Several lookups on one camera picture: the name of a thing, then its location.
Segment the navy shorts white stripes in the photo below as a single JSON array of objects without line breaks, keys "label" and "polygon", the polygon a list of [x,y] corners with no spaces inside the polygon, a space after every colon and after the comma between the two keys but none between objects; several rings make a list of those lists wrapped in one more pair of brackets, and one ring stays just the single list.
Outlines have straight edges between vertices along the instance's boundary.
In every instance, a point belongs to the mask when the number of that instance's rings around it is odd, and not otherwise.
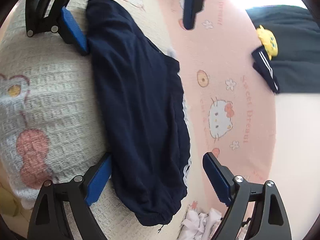
[{"label": "navy shorts white stripes", "polygon": [[169,224],[187,195],[190,159],[179,62],[113,0],[89,0],[86,18],[115,192],[140,224]]}]

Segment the white and dark clothes pile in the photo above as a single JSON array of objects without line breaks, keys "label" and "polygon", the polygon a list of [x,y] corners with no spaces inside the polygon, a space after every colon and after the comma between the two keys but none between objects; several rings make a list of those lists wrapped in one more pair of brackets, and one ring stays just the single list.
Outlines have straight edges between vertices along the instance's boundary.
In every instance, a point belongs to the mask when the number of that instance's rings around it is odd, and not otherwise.
[{"label": "white and dark clothes pile", "polygon": [[178,239],[212,239],[220,223],[222,213],[211,208],[209,213],[198,213],[197,210],[188,209]]}]

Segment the yellow plush toy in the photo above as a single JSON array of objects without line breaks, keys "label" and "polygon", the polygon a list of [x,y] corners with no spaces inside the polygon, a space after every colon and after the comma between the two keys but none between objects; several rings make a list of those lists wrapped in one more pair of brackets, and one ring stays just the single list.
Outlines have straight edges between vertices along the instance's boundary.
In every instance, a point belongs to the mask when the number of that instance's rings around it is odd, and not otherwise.
[{"label": "yellow plush toy", "polygon": [[265,29],[262,25],[259,25],[256,31],[261,44],[264,46],[267,52],[269,60],[272,60],[273,57],[278,56],[278,45],[272,31]]}]

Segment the pink cream Hello Kitty blanket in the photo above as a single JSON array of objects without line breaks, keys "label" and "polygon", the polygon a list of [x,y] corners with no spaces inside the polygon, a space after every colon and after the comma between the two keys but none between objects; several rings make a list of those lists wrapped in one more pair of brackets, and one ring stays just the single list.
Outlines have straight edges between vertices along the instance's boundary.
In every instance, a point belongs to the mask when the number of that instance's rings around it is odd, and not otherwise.
[{"label": "pink cream Hello Kitty blanket", "polygon": [[[1,0],[1,20],[17,1]],[[166,225],[187,194],[182,178],[190,145],[179,64],[157,49],[118,3],[90,0],[85,36],[66,8],[69,1],[27,0],[27,33],[58,32],[80,54],[92,55],[111,150],[83,176],[40,184],[27,239],[72,239],[64,202],[71,205],[83,239],[104,239],[89,207],[110,177],[142,225]]]}]

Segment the navy striped garment on sofa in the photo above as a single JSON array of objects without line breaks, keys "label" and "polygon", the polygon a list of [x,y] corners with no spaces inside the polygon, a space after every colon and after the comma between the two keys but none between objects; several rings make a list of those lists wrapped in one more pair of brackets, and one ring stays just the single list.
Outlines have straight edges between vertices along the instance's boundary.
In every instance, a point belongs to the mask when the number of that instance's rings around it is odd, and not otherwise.
[{"label": "navy striped garment on sofa", "polygon": [[266,81],[269,88],[274,92],[274,94],[280,93],[280,87],[277,77],[274,75],[273,69],[271,67],[271,61],[268,58],[267,51],[264,46],[259,46],[252,52],[252,57],[254,60],[253,68],[261,75],[261,77]]}]

